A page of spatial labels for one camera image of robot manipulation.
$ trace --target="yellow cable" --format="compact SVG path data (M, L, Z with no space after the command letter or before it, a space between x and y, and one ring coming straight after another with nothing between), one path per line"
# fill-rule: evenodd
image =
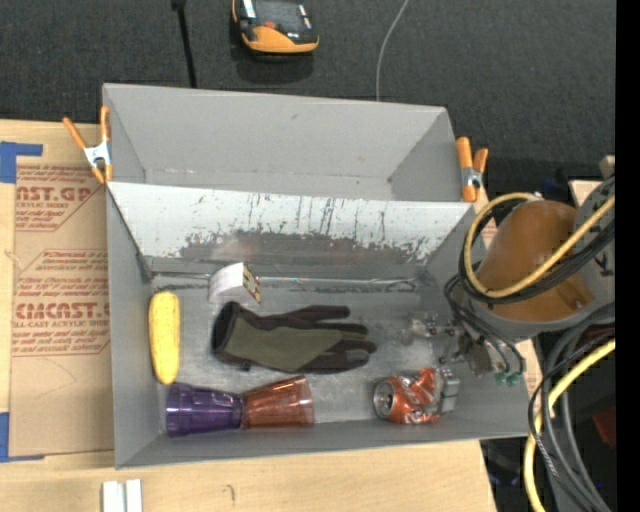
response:
M586 370L588 370L595 363L600 361L600 359L604 358L611 352L616 349L616 340L615 338L609 341L606 345L603 345L593 352L591 352L588 356L582 359L576 366L574 366L571 371L569 371L558 383L554 386L549 394L549 409L553 407L556 400L564 393L567 388ZM542 428L542 412L538 412L534 422L535 431L540 432ZM540 497L538 496L538 491L536 490L536 484L534 479L534 453L536 449L536 441L533 436L533 433L529 433L529 437L527 438L527 444L525 445L524 450L524 484L525 489L527 491L527 496L529 497L529 502L533 507L535 512L545 512L544 506L540 501Z
M512 199L525 199L525 200L540 200L539 197L534 196L533 194L515 192L513 194L506 194L504 196L500 196L493 201L487 203L487 205L480 210L480 213L476 216L476 218L471 223L469 227L469 232L467 234L467 238L464 244L464 268L467 273L467 277L469 278L469 282L473 285L473 287L480 293L486 295L487 297L491 297L494 299L499 299L502 297L507 297L514 293L519 292L520 290L526 288L527 286L535 283L538 279L540 279L547 270L549 270L553 265L555 265L560 258L562 258L565 254L569 252L569 250L584 236L584 234L591 229L591 227L598 222L605 213L607 213L613 206L615 205L616 196L612 195L598 210L591 215L568 239L564 242L552 255L551 257L545 261L541 266L539 266L533 273L529 274L525 278L518 281L516 284L508 286L507 288L503 288L501 290L490 290L486 286L484 286L476 276L473 271L473 265L471 263L471 248L473 245L473 238L476 230L478 229L478 225L480 221L484 218L487 212L493 208L495 205L503 203L505 201L509 201Z

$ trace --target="blue tape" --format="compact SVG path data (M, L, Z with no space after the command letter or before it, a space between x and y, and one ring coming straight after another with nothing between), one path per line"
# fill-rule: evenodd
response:
M0 183L16 182L16 157L42 156L42 144L0 142Z
M0 413L0 464L19 460L38 460L41 455L33 457L9 457L9 413Z

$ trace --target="cardboard box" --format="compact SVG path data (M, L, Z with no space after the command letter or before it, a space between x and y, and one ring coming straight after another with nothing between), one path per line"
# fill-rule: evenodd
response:
M89 143L94 125L79 125ZM4 122L2 139L41 144L12 186L12 457L113 448L106 190L62 123Z

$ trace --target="orange clamp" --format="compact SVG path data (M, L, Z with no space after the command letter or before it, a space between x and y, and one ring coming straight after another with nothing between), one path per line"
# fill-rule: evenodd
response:
M471 142L467 137L459 137L456 140L456 149L462 176L462 199L466 203L475 203L478 190L482 186L482 173L487 165L489 150L479 149L472 157Z
M80 135L76 125L68 117L62 118L62 123L67 127L71 138L85 153L91 164L91 172L95 178L104 185L113 178L113 164L111 163L111 126L109 124L109 107L103 105L100 109L100 137L101 142L95 147L87 147L87 143Z

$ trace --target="cable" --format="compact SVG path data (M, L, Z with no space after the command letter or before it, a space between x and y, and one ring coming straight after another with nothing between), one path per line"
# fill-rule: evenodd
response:
M602 206L600 206L600 208L598 208L596 212L594 212L583 224L580 225L580 227L551 255L549 259L547 259L542 265L540 265L533 273L524 277L517 283L501 290L490 290L489 288L484 286L476 277L473 265L471 263L472 242L474 240L477 226L482 218L484 218L486 213L490 211L496 204L500 204L512 199L540 200L540 198L534 196L533 194L516 192L513 194L500 196L493 201L490 201L484 208L482 208L482 210L473 220L471 226L469 227L469 231L467 232L467 237L465 238L463 257L467 278L478 292L492 298L507 297L538 281L553 265L555 265L560 260L560 258L562 258L569 252L569 250L578 242L578 240L580 240L580 238L582 238L585 233L589 231L589 229L591 229L591 227L593 227L604 216L605 213L607 213L615 205L615 195L612 195Z
M516 292L507 297L490 298L485 294L477 291L467 278L464 268L462 254L460 256L458 271L462 276L462 282L468 295L474 299L485 302L486 304L509 304L513 302L520 302L531 297L540 295L547 290L557 286L568 277L575 274L584 265L591 261L597 254L599 254L611 241L615 239L615 222L607 224L589 243L580 251L571 256L564 258L553 272L547 274L542 279L532 284L528 288L525 288L519 292ZM477 262L473 265L473 269L477 270L481 262Z
M595 325L609 325L609 331L611 331L612 329L610 325L614 322L615 322L615 301L605 304L604 306L601 306L596 311L591 313L587 318L583 319L572 328L567 329L564 332L564 334L560 337L560 339L555 343L551 353L547 357L547 364L549 365L551 370L546 371L545 376L543 377L539 385L536 387L535 391L531 396L531 400L529 402L528 417L529 417L529 425L530 425L531 432L536 432L534 405L535 405L535 401L538 393L540 393L541 390L543 391L542 397L541 397L541 402L542 402L541 405L543 407L542 409L543 412L547 413L548 410L550 410L548 394L549 394L549 389L551 387L551 378L560 370L565 370L569 364L576 361L584 353L590 351L596 343L599 343L603 339L597 336L594 339L592 339L587 345L582 346L578 350L575 350L575 346L577 345L578 341L581 339L581 336L584 335L584 332L589 327L593 327ZM571 354L571 355L570 356L565 355L564 359L558 363L558 359L560 358L560 355L563 353L563 351L565 354ZM565 419L565 424L568 424L568 417L565 417L564 419ZM579 463L579 466L580 466L579 474L583 475L583 480L584 480L583 482L577 481L577 478L572 478L574 476L573 469L569 467L568 462L566 461L564 454L562 453L562 450L559 448L558 444L555 442L555 437L553 435L553 423L551 422L550 416L547 416L545 418L545 427L546 427L546 430L548 430L548 433L550 434L551 440L553 441L553 449L557 454L557 458L565 468L565 471L567 472L567 474L569 474L571 483L574 484L573 489L578 490L582 494L584 499L588 500L598 510L609 510L606 503L604 503L604 501L602 500L602 497L599 495L598 491L595 489L593 482L589 478L588 471L584 467L584 464L582 464L582 458L577 448L574 450L574 457L576 462ZM573 436L573 429L570 425L567 427L567 436ZM575 492L573 492L572 489L567 487L566 482L559 479L558 472L540 436L536 434L535 439L543 455L544 461L547 467L549 468L549 471L551 471L553 476L556 477L557 482L562 487L562 489L565 490L567 494L571 496L574 500L577 500Z
M402 7L400 7L400 10L396 15L396 19L393 20L393 23L391 24L391 26L389 27L389 30L387 31L387 35L384 37L384 41L382 42L382 47L380 48L380 54L378 55L378 65L376 66L376 101L380 101L380 67L382 65L382 57L384 55L384 50L387 47L387 42L389 41L389 37L391 37L391 33L395 30L396 25L398 24L398 21L400 21L400 18L402 17L402 13L407 8L407 5L409 5L409 0L404 0Z
M577 490L585 500L595 505L598 508L598 510L609 510L609 509L606 503L604 503L604 500L602 500L602 497L599 495L598 491L595 489L595 486L593 485L593 482L591 481L591 479L588 478L588 471L584 467L584 464L582 464L582 458L577 450L577 446L575 448L575 451L573 452L573 455L575 457L576 462L579 463L580 471L578 472L578 474L584 477L583 481L580 481L578 477L574 474L575 473L574 469L569 465L567 458L564 456L564 453L557 442L557 438L554 432L553 422L551 420L551 413L550 413L551 406L549 405L548 391L550 388L551 378L556 373L566 369L566 367L569 364L575 362L578 358L583 356L585 353L591 351L595 345L601 343L604 339L610 338L610 337L611 337L610 333L605 332L604 334L601 334L593 338L585 346L582 346L578 350L575 350L573 353L571 353L570 356L565 357L560 363L555 364L555 361L552 361L552 370L548 371L545 374L542 381L536 387L536 390L532 394L532 398L529 402L529 428L532 432L535 432L534 401L536 399L537 394L542 392L541 410L543 412L543 417L544 417L545 433L547 434L547 437L551 442L552 453L554 457L562 464L562 467L564 468L567 476L569 477L571 484L573 484L573 488L569 488L567 486L567 483L560 479L560 475L558 474L558 471L555 465L553 464L552 457L549 455L546 447L544 446L544 443L542 442L541 437L538 434L535 434L536 443L540 448L540 451L544 457L544 461L547 467L549 468L549 470L551 471L552 475L556 478L556 480L558 481L558 484L563 488L563 490L565 490L565 492L568 495L570 495L574 499L574 501L576 502L579 501L578 498L576 497L576 493L574 492L574 490ZM579 336L578 337L570 336L568 338L563 336L563 338L561 338L561 340L558 341L558 344L563 344L562 340L565 340L564 345L567 346L567 352L571 352L574 350L579 339L580 339ZM573 442L575 443L575 439L573 438L573 428L571 426L568 427L567 435L571 437L571 440L573 440Z
M520 351L517 349L515 344L503 336L498 330L479 318L475 315L471 310L465 308L460 304L453 296L453 290L460 285L460 276L458 274L454 275L452 278L447 281L444 286L444 295L447 299L449 306L451 307L454 314L458 317L458 319L466 323L470 326L474 331L476 331L484 341L489 343L496 352L500 355L503 363L504 370L502 375L505 377L508 383L513 384L517 379L525 372L526 369L526 359L522 356ZM515 355L518 360L518 370L515 372L511 372L511 364L509 363L509 359L506 354L500 347L500 343L504 343L509 350Z
M615 338L609 341L606 345L603 345L584 359L582 359L576 366L574 366L566 375L564 375L560 381L555 385L549 394L549 407L553 407L556 400L562 395L567 388L586 370L588 370L595 363L609 355L616 348ZM529 433L524 452L524 481L525 490L529 497L529 502L535 512L545 512L545 508L540 501L538 492L535 485L534 474L534 453L536 448L535 434L539 433L542 428L542 412L538 412L535 418L534 431Z
M196 70L193 66L193 54L191 53L191 43L189 41L189 29L187 27L187 17L184 14L184 7L187 0L171 0L171 9L178 14L178 23L180 25L180 35L182 36L182 46L184 47L184 56L187 61L187 71L189 72L189 85L192 89L198 88L196 81Z

